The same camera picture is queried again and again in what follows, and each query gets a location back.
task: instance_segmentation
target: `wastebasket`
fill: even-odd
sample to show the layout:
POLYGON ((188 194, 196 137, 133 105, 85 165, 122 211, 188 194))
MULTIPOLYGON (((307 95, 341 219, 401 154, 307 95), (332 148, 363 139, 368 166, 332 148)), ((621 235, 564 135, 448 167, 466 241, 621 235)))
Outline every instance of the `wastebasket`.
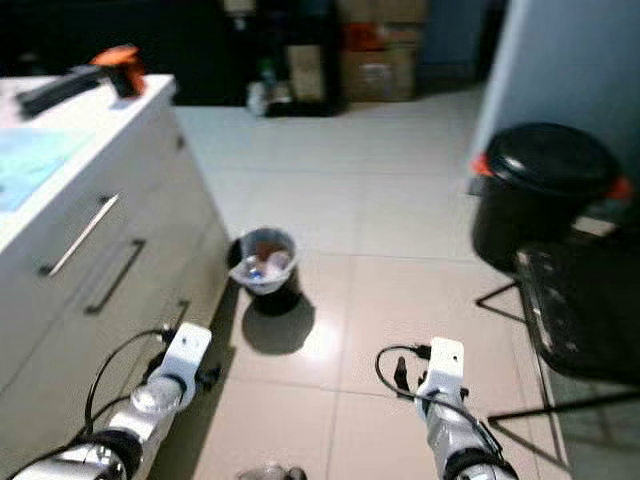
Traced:
POLYGON ((615 159, 590 135, 556 124, 526 124, 496 135, 487 150, 473 248, 505 273, 517 250, 562 239, 576 217, 618 177, 615 159))
POLYGON ((263 227, 235 240, 227 256, 229 275, 254 298, 256 310, 283 315, 302 295, 296 245, 278 228, 263 227))

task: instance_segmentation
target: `white countertop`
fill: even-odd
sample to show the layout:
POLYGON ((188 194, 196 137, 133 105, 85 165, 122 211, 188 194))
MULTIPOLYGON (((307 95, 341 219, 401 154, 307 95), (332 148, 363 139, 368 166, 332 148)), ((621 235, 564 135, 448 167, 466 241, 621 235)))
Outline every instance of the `white countertop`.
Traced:
POLYGON ((0 128, 33 128, 89 132, 91 138, 73 153, 15 211, 0 212, 0 252, 14 241, 64 188, 111 143, 133 119, 160 97, 175 93, 172 75, 147 75, 144 95, 120 100, 109 85, 76 95, 38 115, 22 121, 14 101, 16 93, 51 81, 53 77, 24 77, 0 80, 0 128))

